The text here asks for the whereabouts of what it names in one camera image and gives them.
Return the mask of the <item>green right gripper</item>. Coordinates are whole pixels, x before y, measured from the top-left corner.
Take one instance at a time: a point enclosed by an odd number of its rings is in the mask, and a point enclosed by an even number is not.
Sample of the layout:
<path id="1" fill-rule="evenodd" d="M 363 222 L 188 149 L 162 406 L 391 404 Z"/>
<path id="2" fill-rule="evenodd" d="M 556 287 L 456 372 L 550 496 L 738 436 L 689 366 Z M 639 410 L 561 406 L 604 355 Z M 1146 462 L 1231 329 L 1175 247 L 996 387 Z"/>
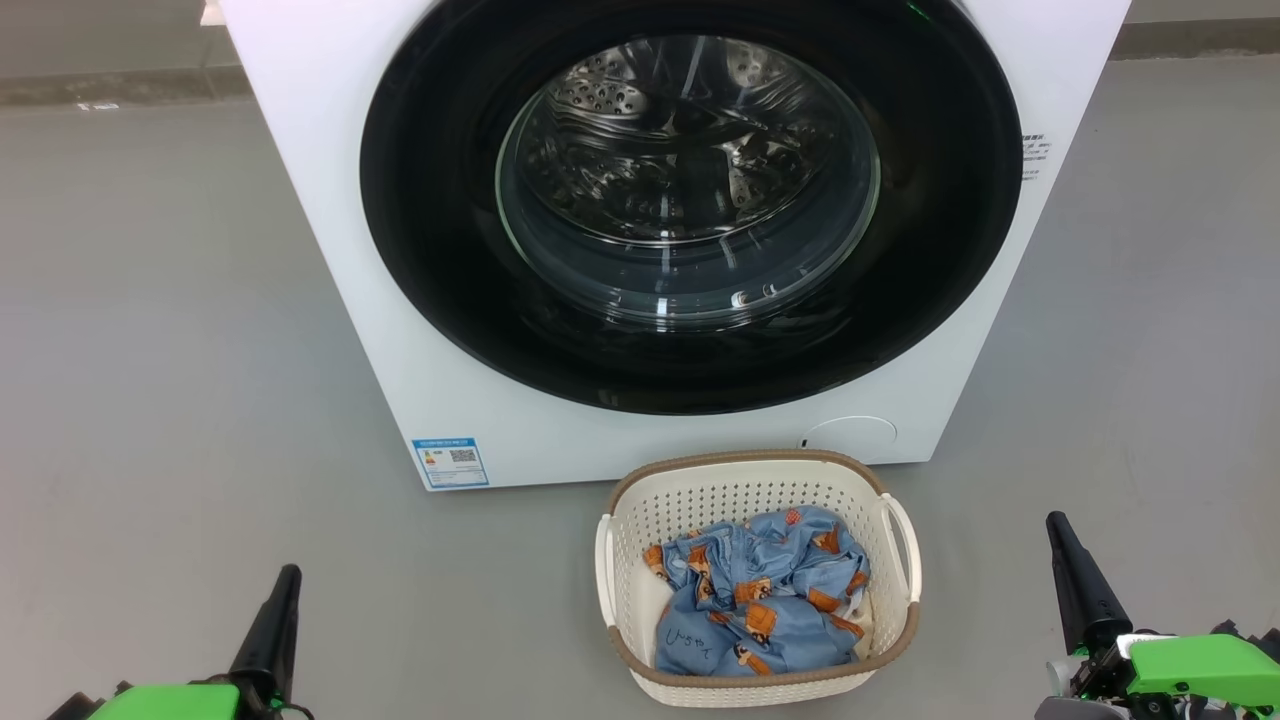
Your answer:
<path id="1" fill-rule="evenodd" d="M 1133 623 L 1065 512 L 1047 515 L 1068 660 L 1048 665 L 1038 719 L 1275 719 L 1279 630 L 1132 633 Z"/>

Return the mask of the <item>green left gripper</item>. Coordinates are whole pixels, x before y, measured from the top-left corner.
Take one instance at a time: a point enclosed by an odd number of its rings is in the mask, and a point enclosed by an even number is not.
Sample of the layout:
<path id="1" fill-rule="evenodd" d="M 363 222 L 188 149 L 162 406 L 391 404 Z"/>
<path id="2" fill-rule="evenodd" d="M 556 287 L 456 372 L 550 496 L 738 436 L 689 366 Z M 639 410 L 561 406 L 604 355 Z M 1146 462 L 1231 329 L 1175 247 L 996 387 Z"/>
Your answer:
<path id="1" fill-rule="evenodd" d="M 123 683 L 109 700 L 76 693 L 51 719 L 284 719 L 314 714 L 291 700 L 302 571 L 280 569 L 230 666 L 230 679 L 182 685 Z"/>

